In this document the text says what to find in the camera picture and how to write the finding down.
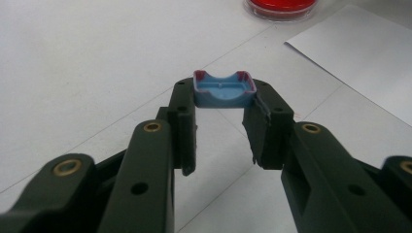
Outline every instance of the white paper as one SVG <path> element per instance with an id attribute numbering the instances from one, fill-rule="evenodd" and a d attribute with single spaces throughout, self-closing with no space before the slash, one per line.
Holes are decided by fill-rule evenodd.
<path id="1" fill-rule="evenodd" d="M 412 125 L 411 30 L 349 5 L 287 43 Z"/>

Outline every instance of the blue object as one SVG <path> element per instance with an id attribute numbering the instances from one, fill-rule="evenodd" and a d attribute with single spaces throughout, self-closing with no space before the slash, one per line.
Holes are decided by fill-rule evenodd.
<path id="1" fill-rule="evenodd" d="M 217 78 L 206 71 L 193 73 L 194 104 L 198 108 L 245 108 L 252 104 L 257 88 L 251 75 L 238 71 Z"/>

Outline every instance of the brass screw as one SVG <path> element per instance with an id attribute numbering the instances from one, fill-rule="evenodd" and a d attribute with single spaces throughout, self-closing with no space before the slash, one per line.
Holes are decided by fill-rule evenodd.
<path id="1" fill-rule="evenodd" d="M 412 175 L 412 161 L 402 161 L 402 162 L 400 162 L 400 168 L 402 168 L 403 171 L 405 171 L 405 172 Z"/>
<path id="2" fill-rule="evenodd" d="M 315 124 L 303 124 L 302 129 L 312 134 L 318 134 L 321 132 L 321 128 Z"/>
<path id="3" fill-rule="evenodd" d="M 80 170 L 82 161 L 79 159 L 67 159 L 60 162 L 53 168 L 53 172 L 58 177 L 69 176 Z"/>
<path id="4" fill-rule="evenodd" d="M 161 124 L 155 123 L 155 122 L 150 122 L 150 123 L 147 123 L 147 124 L 143 127 L 143 129 L 144 129 L 146 132 L 154 133 L 154 132 L 157 132 L 157 131 L 159 131 L 159 130 L 161 129 Z"/>

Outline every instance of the white surface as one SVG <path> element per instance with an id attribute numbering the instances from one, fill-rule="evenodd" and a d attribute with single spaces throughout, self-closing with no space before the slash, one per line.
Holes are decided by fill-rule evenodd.
<path id="1" fill-rule="evenodd" d="M 333 76 L 409 125 L 411 42 L 412 30 L 351 5 L 288 40 Z"/>
<path id="2" fill-rule="evenodd" d="M 309 20 L 273 24 L 235 0 L 1 2 L 0 211 L 60 154 L 98 162 L 123 150 L 172 84 L 200 68 L 271 83 L 296 120 L 324 124 L 373 165 L 412 154 L 411 127 L 284 45 L 347 3 L 320 1 Z M 411 1 L 357 4 L 412 28 Z M 296 231 L 280 172 L 253 166 L 241 119 L 240 110 L 197 111 L 197 169 L 176 171 L 176 232 Z"/>

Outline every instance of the blue plastic block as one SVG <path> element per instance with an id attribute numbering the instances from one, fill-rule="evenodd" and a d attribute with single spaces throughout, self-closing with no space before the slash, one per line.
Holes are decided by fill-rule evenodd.
<path id="1" fill-rule="evenodd" d="M 252 104 L 257 88 L 251 75 L 238 71 L 217 78 L 206 71 L 193 73 L 194 104 L 198 108 L 245 108 Z"/>

